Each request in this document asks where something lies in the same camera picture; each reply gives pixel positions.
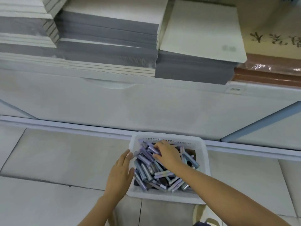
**drawer handle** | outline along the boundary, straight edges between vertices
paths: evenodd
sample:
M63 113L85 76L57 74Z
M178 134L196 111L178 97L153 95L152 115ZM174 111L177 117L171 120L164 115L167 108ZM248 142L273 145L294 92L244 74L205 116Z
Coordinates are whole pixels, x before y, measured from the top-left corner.
M82 79L84 79L86 82L107 89L127 89L137 85L136 83L123 83L123 82L100 80L100 79L90 79L90 78L82 78Z

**white plastic basket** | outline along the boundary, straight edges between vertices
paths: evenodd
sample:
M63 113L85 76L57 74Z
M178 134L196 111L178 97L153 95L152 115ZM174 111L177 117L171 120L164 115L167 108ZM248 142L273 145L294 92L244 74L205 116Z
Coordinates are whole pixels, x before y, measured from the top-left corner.
M137 132L132 136L129 149L131 152L138 151L140 149L139 139L151 140L154 143L159 140L166 140L169 143L181 144L186 149L195 150L196 161L200 164L197 169L204 174L211 176L209 167L208 152L206 150L205 142L199 137L180 136L164 133L152 133L152 132ZM131 160L130 167L134 166L134 161ZM134 186L134 179L127 192L130 197L146 198L153 200L182 202L190 204L204 204L203 200L193 191L176 191L176 192L162 192L161 190L150 189L144 191L139 186Z

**white floor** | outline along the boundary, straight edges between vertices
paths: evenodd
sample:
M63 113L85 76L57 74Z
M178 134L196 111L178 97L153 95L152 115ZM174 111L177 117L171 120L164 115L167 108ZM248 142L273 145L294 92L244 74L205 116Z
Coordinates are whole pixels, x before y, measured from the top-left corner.
M0 125L1 225L77 225L102 195L111 165L128 145L128 140ZM296 218L301 162L213 151L209 160L213 177L301 226ZM193 208L125 196L117 222L192 225Z

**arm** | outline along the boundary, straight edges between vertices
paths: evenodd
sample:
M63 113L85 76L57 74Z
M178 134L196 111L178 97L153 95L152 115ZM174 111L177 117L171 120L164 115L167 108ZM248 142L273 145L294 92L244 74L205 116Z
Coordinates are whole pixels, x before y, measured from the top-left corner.
M106 190L98 199L93 209L78 226L104 226L118 202L128 191L134 176L134 169L129 171L129 162L133 154L126 150L112 167Z
M225 183L184 164L177 149L158 142L162 156L154 155L168 170L183 179L227 225L288 226L282 218Z

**person's left hand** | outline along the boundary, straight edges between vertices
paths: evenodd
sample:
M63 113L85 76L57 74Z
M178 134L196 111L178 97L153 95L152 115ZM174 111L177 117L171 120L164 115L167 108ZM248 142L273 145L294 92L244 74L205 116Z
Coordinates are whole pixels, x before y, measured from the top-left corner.
M128 191L134 176L134 168L129 170L133 154L126 150L112 167L104 195L110 195L120 201Z

